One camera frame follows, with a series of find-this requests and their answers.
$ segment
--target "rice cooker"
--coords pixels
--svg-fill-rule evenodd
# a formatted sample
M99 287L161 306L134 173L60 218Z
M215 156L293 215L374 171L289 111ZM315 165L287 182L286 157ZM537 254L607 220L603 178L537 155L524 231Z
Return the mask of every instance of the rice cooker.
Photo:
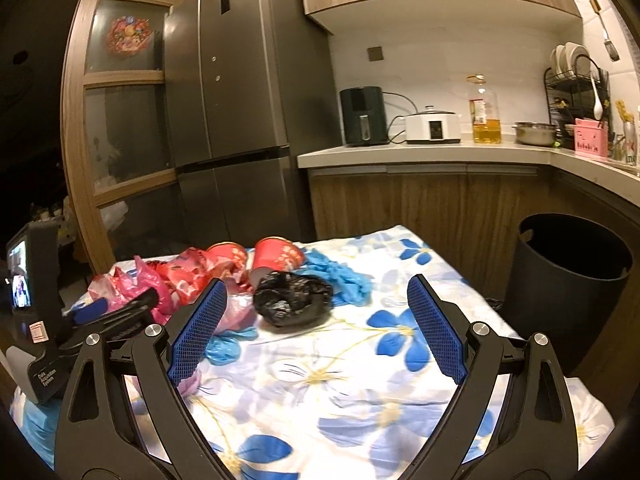
M406 142L409 144L454 144L460 142L460 118L453 112L434 110L404 118Z

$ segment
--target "pink utensil holder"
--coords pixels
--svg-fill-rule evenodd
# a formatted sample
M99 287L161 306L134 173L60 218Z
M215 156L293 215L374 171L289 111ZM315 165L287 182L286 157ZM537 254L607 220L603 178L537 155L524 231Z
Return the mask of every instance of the pink utensil holder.
M575 120L575 152L586 156L609 156L609 127L598 127L598 121Z

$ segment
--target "black wire rack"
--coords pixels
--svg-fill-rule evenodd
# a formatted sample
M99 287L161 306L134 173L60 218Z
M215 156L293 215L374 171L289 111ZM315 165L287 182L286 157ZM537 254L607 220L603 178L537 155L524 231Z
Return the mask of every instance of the black wire rack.
M576 57L572 70L556 74L553 69L547 68L544 75L549 122L559 127L561 133L559 140L562 147L571 150L574 149L574 137L565 126L574 124L576 119L595 119L593 107L596 97L591 77L578 70L578 60L583 57L596 68L593 79L603 107L601 122L609 125L609 140L613 140L614 136L611 128L609 72L601 69L591 57L580 54Z

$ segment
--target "white countertop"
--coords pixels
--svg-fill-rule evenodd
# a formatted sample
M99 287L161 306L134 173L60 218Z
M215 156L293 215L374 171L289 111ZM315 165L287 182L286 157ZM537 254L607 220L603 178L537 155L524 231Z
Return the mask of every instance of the white countertop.
M500 164L546 164L598 184L640 207L640 169L628 173L571 150L538 148L514 142L475 144L463 140L460 144L410 146L387 144L350 148L340 146L298 157L300 168L318 169L340 166L375 166L420 164L435 162L494 162Z

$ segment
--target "red paper cup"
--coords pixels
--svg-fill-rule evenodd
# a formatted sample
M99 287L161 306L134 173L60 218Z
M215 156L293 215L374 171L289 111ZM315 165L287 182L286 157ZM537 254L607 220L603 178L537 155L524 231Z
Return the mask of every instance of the red paper cup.
M212 245L207 249L207 254L213 258L231 260L238 269L246 267L248 258L245 248L235 242L222 242Z
M305 253L289 240L277 236L263 238L255 245L254 264L249 281L255 288L258 282L273 270L291 272L305 261Z

